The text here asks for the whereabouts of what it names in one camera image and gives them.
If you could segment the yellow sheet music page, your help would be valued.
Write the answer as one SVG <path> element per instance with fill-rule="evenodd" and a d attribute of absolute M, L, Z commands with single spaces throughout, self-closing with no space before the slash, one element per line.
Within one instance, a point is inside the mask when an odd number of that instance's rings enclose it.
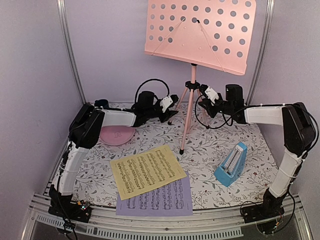
<path fill-rule="evenodd" d="M 168 145 L 110 162 L 121 200 L 153 191 L 187 174 Z"/>

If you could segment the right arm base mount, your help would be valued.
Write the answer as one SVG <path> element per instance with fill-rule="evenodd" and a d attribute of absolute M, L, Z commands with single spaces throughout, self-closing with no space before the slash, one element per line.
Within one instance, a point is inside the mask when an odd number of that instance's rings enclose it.
<path fill-rule="evenodd" d="M 257 221 L 266 220 L 273 217 L 283 216 L 285 210 L 282 206 L 276 207 L 271 210 L 265 210 L 263 204 L 252 204 L 240 207 L 240 214 L 245 223 L 252 223 Z"/>

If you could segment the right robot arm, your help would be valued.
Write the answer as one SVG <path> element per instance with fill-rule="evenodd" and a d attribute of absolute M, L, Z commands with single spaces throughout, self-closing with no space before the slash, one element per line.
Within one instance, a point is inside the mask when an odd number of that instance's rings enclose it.
<path fill-rule="evenodd" d="M 285 196 L 318 138 L 317 123 L 305 105 L 302 102 L 245 105 L 243 88 L 238 84 L 226 85 L 225 97 L 205 84 L 200 85 L 199 91 L 202 95 L 199 106 L 211 118 L 220 113 L 228 116 L 226 124 L 236 122 L 282 127 L 284 154 L 267 193 L 275 199 Z"/>

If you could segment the pink music stand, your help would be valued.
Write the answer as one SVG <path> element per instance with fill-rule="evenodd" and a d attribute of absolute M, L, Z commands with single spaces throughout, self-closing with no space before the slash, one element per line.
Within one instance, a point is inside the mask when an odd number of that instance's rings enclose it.
<path fill-rule="evenodd" d="M 144 52 L 191 65 L 179 153 L 190 129 L 198 66 L 236 76 L 247 69 L 257 3 L 254 0 L 149 0 Z"/>

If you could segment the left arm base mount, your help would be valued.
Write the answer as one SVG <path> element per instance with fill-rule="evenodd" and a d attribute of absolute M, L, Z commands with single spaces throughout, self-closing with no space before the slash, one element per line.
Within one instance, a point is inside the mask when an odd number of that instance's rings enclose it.
<path fill-rule="evenodd" d="M 88 223 L 92 208 L 88 202 L 84 202 L 83 200 L 78 203 L 52 200 L 48 213 L 69 220 Z"/>

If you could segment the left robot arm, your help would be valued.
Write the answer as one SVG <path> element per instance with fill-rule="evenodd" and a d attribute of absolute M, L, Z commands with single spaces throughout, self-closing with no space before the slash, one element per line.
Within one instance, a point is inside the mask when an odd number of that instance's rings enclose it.
<path fill-rule="evenodd" d="M 49 196 L 56 201 L 55 209 L 63 217 L 74 213 L 74 205 L 69 201 L 76 176 L 83 159 L 97 144 L 103 127 L 137 128 L 153 118 L 166 122 L 177 114 L 172 107 L 178 100 L 176 94 L 154 100 L 150 91 L 143 91 L 131 108 L 110 108 L 105 99 L 94 104 L 85 103 L 69 126 L 68 145 L 62 155 L 57 179 L 50 186 Z"/>

